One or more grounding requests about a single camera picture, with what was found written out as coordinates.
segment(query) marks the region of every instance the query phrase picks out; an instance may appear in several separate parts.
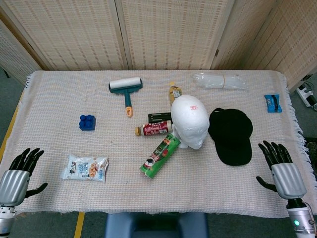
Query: yellow tape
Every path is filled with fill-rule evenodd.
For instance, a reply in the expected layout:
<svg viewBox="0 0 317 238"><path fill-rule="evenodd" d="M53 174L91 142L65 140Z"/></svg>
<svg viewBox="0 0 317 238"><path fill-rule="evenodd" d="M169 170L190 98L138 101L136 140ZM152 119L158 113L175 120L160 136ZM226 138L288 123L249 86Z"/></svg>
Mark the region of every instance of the yellow tape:
<svg viewBox="0 0 317 238"><path fill-rule="evenodd" d="M85 218L85 213L84 212L80 212L78 214L78 219L77 219L77 225L76 225L76 231L75 231L74 238L81 238L81 231L83 230L84 218Z"/></svg>

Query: blue lego brick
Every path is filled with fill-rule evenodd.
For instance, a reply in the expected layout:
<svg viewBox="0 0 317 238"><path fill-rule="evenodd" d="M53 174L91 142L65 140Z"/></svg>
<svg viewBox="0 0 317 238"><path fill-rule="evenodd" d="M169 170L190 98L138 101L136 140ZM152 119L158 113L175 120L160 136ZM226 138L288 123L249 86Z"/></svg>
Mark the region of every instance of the blue lego brick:
<svg viewBox="0 0 317 238"><path fill-rule="evenodd" d="M92 115L80 116L79 128L81 130L95 130L95 126L96 126L95 116L92 116Z"/></svg>

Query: black baseball cap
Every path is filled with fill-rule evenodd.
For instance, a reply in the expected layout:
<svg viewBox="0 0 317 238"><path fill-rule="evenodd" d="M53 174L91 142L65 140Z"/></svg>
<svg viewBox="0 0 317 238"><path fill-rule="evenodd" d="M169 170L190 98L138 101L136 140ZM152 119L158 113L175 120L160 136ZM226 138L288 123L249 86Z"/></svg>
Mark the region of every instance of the black baseball cap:
<svg viewBox="0 0 317 238"><path fill-rule="evenodd" d="M238 166L249 163L252 157L250 136L251 120L237 109L215 109L209 117L208 132L214 140L217 154L227 165Z"/></svg>

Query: pringles can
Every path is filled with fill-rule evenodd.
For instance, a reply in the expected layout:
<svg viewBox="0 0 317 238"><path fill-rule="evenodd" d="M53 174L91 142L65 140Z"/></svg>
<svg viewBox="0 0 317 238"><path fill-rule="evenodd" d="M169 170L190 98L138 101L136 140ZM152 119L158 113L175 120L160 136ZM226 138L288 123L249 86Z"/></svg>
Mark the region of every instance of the pringles can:
<svg viewBox="0 0 317 238"><path fill-rule="evenodd" d="M154 178L155 174L161 169L163 164L174 153L180 140L173 134L168 133L165 139L150 155L150 157L140 167L140 170L149 178Z"/></svg>

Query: clear plastic bag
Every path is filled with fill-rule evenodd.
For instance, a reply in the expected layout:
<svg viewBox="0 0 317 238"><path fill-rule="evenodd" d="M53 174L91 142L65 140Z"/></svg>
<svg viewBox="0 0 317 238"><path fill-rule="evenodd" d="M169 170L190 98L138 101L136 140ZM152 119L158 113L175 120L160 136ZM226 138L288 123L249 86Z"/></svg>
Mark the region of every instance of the clear plastic bag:
<svg viewBox="0 0 317 238"><path fill-rule="evenodd" d="M108 157L78 157L70 154L61 178L105 182L108 164Z"/></svg>
<svg viewBox="0 0 317 238"><path fill-rule="evenodd" d="M198 73L194 75L194 81L198 87L206 89L224 88L247 90L246 82L239 75Z"/></svg>

